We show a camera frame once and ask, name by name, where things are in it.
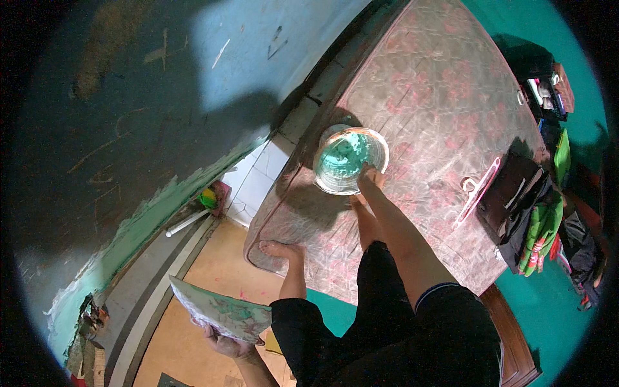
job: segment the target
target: teal floor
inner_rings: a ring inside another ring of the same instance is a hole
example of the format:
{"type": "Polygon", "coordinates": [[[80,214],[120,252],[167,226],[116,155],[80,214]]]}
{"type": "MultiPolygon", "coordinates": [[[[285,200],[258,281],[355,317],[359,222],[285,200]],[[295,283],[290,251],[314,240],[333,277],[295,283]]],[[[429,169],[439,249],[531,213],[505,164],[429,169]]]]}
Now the teal floor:
{"type": "MultiPolygon", "coordinates": [[[[561,62],[575,98],[568,128],[573,165],[599,167],[599,149],[606,137],[602,96],[585,54],[561,15],[548,0],[463,0],[490,36],[508,33],[545,47],[561,62]]],[[[578,348],[595,310],[577,311],[580,298],[555,262],[528,278],[506,271],[496,281],[509,303],[524,337],[539,356],[542,375],[531,385],[549,386],[578,348]]],[[[320,308],[327,327],[341,336],[352,324],[356,308],[328,295],[308,291],[320,308]]]]}

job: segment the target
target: person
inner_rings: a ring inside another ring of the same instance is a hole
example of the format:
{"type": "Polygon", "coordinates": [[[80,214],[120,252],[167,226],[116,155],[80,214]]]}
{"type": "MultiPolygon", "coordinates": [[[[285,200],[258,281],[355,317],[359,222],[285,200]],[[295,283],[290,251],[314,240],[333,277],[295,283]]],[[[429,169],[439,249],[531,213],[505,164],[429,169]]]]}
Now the person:
{"type": "MultiPolygon", "coordinates": [[[[265,254],[288,259],[271,303],[272,329],[297,386],[499,386],[503,345],[486,308],[385,197],[382,173],[364,163],[357,183],[361,195],[350,202],[364,253],[357,314],[342,337],[306,300],[305,248],[259,244],[265,254]]],[[[235,360],[248,387],[278,385],[255,346],[210,328],[205,337],[235,360]]]]}

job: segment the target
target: pvc pipe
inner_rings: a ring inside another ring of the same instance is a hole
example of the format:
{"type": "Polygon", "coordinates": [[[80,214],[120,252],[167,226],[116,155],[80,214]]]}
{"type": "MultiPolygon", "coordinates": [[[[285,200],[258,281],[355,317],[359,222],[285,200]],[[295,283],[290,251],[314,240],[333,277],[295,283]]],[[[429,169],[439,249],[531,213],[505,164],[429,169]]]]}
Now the pvc pipe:
{"type": "Polygon", "coordinates": [[[188,225],[190,225],[193,222],[195,222],[196,220],[200,219],[201,217],[204,216],[204,214],[206,214],[208,212],[209,212],[208,209],[206,209],[204,211],[196,212],[195,214],[193,214],[192,216],[188,217],[187,219],[182,220],[181,222],[178,222],[174,226],[168,228],[168,230],[165,232],[165,236],[170,238],[172,235],[176,234],[180,230],[184,229],[188,225]]]}

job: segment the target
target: mattress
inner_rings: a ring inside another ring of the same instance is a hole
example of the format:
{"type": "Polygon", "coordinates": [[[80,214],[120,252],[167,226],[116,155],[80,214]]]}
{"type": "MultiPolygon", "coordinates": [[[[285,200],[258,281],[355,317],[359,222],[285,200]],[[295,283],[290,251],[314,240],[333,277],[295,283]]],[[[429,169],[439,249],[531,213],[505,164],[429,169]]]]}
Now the mattress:
{"type": "Polygon", "coordinates": [[[385,195],[417,226],[456,280],[480,295],[507,267],[496,240],[472,214],[452,224],[496,157],[518,146],[547,158],[534,118],[486,31],[459,1],[411,1],[386,16],[344,71],[249,227],[245,258],[286,275],[287,262],[263,254],[276,240],[307,247],[307,286],[357,304],[362,256],[348,199],[323,193],[311,170],[332,124],[373,129],[391,153],[385,195]]]}

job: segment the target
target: tan floor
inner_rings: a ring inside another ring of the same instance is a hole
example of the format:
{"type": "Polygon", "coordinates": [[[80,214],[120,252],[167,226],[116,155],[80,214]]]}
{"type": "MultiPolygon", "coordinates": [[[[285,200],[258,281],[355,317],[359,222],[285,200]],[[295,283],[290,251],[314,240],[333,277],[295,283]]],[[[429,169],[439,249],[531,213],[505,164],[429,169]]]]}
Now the tan floor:
{"type": "MultiPolygon", "coordinates": [[[[269,304],[277,299],[283,279],[256,269],[243,259],[247,229],[225,219],[206,243],[184,280],[213,292],[269,304]]],[[[213,352],[189,313],[172,299],[146,350],[134,386],[157,385],[161,372],[187,385],[243,387],[234,361],[213,352]]],[[[258,347],[265,363],[282,387],[295,386],[284,357],[258,347]]]]}

